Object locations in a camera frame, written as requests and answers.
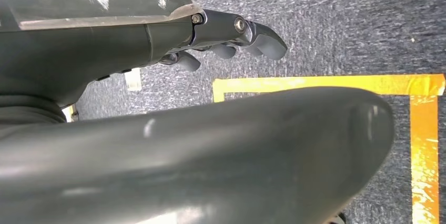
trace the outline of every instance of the metal screw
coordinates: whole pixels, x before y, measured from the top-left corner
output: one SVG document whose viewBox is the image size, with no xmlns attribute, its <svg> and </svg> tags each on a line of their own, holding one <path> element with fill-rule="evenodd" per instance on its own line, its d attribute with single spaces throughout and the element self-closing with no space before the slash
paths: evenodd
<svg viewBox="0 0 446 224">
<path fill-rule="evenodd" d="M 192 15 L 192 23 L 193 24 L 200 24 L 203 22 L 203 17 L 200 14 Z"/>
<path fill-rule="evenodd" d="M 237 17 L 234 25 L 235 25 L 236 31 L 238 33 L 243 34 L 245 32 L 245 30 L 246 30 L 246 23 L 245 23 L 245 20 L 242 17 Z"/>
</svg>

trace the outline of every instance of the robotic arm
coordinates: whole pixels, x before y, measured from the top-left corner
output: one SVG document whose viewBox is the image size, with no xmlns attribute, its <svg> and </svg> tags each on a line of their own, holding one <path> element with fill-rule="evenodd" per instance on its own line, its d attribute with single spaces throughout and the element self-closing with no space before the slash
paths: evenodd
<svg viewBox="0 0 446 224">
<path fill-rule="evenodd" d="M 197 70 L 191 50 L 231 58 L 242 47 L 272 59 L 287 51 L 272 29 L 192 0 L 0 0 L 0 8 L 0 94 L 60 107 L 89 82 L 135 67 Z"/>
</svg>

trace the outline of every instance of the transparent plastic cover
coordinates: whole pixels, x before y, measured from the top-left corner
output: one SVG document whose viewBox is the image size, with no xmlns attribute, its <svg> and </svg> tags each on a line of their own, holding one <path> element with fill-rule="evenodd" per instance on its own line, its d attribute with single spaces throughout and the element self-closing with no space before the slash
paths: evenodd
<svg viewBox="0 0 446 224">
<path fill-rule="evenodd" d="M 202 11 L 192 0 L 2 1 L 14 20 L 0 19 L 0 23 L 15 21 L 20 30 L 157 23 Z"/>
</svg>

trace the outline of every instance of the gray carpet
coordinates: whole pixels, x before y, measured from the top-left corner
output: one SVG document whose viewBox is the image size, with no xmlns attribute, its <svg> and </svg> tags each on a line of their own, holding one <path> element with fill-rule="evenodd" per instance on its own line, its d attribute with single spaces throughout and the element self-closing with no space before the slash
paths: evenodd
<svg viewBox="0 0 446 224">
<path fill-rule="evenodd" d="M 444 73 L 446 0 L 196 0 L 266 24 L 289 45 L 278 62 L 239 54 L 196 54 L 195 73 L 178 66 L 141 69 L 143 89 L 129 93 L 123 75 L 92 83 L 77 104 L 81 119 L 140 114 L 212 102 L 215 78 Z M 407 97 L 386 97 L 396 111 L 397 142 L 386 165 L 348 207 L 350 223 L 407 224 L 411 218 Z M 446 188 L 446 99 L 441 98 L 440 183 Z M 446 206 L 445 197 L 441 198 Z M 442 221 L 445 211 L 441 210 Z"/>
</svg>

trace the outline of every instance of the orange tape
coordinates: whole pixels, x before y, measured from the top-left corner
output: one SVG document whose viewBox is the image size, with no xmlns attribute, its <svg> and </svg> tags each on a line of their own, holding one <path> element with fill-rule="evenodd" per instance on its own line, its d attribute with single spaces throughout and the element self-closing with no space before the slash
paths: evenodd
<svg viewBox="0 0 446 224">
<path fill-rule="evenodd" d="M 443 74 L 370 75 L 283 78 L 216 79 L 214 102 L 224 101 L 224 93 L 269 93 L 312 86 L 353 87 L 385 95 L 442 95 Z"/>
<path fill-rule="evenodd" d="M 410 96 L 412 221 L 440 222 L 438 193 L 438 98 Z"/>
</svg>

